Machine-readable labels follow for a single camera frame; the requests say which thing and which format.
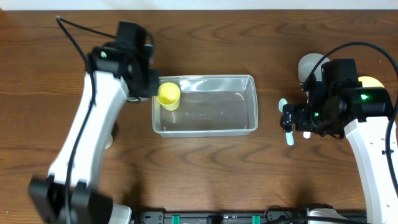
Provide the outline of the pale pink plastic fork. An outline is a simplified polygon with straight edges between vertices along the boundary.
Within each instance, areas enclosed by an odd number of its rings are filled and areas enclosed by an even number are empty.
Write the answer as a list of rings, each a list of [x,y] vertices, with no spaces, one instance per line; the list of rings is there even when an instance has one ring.
[[[304,136],[305,139],[309,139],[311,137],[311,132],[305,131],[303,133],[303,136]]]

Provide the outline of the yellow plastic cup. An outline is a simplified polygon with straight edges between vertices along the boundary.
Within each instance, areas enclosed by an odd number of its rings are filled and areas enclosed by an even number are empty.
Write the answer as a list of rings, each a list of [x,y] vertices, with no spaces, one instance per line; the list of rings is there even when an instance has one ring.
[[[156,100],[168,111],[176,110],[180,105],[180,87],[172,82],[163,83],[159,86]]]

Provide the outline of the grey plastic bowl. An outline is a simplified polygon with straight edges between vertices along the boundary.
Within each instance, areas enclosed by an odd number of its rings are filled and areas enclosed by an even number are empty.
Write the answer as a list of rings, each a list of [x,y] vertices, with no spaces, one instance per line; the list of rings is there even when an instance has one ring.
[[[304,82],[308,78],[310,72],[322,57],[323,57],[322,54],[312,53],[312,54],[307,54],[301,58],[301,60],[298,63],[298,79],[301,82]],[[330,59],[326,57],[322,61],[322,63],[317,67],[317,69],[314,71],[317,81],[322,81],[321,66],[329,61]]]

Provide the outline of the white plastic cup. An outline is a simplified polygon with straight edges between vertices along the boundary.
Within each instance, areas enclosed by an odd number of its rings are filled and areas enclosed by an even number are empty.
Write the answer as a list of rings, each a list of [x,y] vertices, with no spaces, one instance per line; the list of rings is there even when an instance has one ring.
[[[112,146],[113,141],[114,141],[113,135],[110,134],[108,140],[106,141],[105,149],[109,149]]]

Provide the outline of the clear plastic container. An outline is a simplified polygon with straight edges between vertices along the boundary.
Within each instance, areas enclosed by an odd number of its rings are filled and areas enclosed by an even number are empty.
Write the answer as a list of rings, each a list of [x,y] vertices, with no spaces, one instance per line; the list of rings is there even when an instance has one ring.
[[[255,131],[258,103],[251,75],[160,77],[180,87],[180,105],[166,110],[152,99],[152,128],[164,138],[244,136]]]

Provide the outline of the yellow plastic bowl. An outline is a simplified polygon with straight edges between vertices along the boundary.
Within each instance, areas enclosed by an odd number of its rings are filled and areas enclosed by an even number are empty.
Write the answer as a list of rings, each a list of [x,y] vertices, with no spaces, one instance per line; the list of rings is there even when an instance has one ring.
[[[361,76],[358,78],[358,80],[362,83],[363,88],[372,88],[372,87],[384,88],[384,85],[379,80],[373,77]]]

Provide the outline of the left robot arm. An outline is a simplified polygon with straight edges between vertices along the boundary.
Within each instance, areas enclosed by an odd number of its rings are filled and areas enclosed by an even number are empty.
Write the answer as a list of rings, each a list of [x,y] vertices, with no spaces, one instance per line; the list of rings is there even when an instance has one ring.
[[[33,177],[29,195],[44,223],[131,223],[132,208],[98,192],[105,150],[127,102],[156,96],[158,70],[150,67],[153,37],[120,22],[104,45],[83,54],[83,94],[70,131],[48,175]]]

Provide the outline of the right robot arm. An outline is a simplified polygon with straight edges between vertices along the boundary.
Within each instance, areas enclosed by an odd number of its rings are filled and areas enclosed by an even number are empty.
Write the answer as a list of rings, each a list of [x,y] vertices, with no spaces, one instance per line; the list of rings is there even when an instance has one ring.
[[[397,223],[397,195],[386,156],[397,163],[397,138],[388,138],[393,106],[383,87],[365,87],[353,59],[335,59],[321,65],[322,79],[305,81],[304,104],[279,101],[280,125],[287,143],[294,131],[346,138],[354,152],[366,201],[369,223]]]

